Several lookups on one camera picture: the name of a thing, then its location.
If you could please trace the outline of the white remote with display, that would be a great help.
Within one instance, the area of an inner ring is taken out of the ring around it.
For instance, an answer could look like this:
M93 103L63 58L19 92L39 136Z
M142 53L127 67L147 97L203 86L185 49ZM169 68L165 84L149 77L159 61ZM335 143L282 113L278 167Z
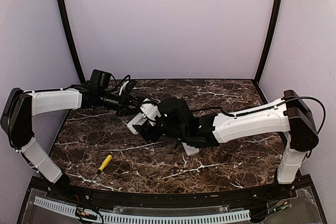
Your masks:
M146 117L143 116L142 113L138 113L128 124L127 127L131 131L132 134L138 134L137 130L135 129L135 125L142 126L143 123L146 121Z

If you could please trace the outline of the yellow handled screwdriver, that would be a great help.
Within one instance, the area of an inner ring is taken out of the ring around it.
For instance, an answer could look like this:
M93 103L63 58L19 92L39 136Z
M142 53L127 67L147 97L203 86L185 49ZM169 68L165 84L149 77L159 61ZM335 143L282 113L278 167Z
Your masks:
M112 160L112 155L108 155L104 161L102 162L102 164L100 165L100 167L98 168L96 174L99 175L100 173L103 172L103 170L107 167L107 165L110 163L110 161Z

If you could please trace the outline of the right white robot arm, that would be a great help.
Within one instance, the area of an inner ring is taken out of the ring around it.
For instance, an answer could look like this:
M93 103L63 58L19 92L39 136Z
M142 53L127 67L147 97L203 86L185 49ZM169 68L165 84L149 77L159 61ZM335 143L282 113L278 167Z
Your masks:
M273 200L288 191L298 169L308 153L319 143L318 131L305 97L286 90L283 97L252 109L219 113L200 117L183 99L171 97L160 103L143 101L139 119L132 123L134 130L145 140L157 141L161 136L175 138L182 143L187 155L195 155L201 148L218 146L229 141L271 132L283 132L287 138L285 152L277 168L276 182L268 188Z

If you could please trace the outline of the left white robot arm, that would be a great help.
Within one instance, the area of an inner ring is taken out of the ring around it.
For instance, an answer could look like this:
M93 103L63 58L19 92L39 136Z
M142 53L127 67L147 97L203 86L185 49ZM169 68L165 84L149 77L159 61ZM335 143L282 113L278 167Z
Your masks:
M39 143L35 124L56 114L96 107L112 110L117 116L138 114L144 97L132 95L137 81L126 76L115 81L111 89L111 79L111 73L95 69L83 84L45 90L13 88L6 101L1 127L10 146L33 170L54 185L54 193L63 201L74 197L74 189L68 185L69 177Z

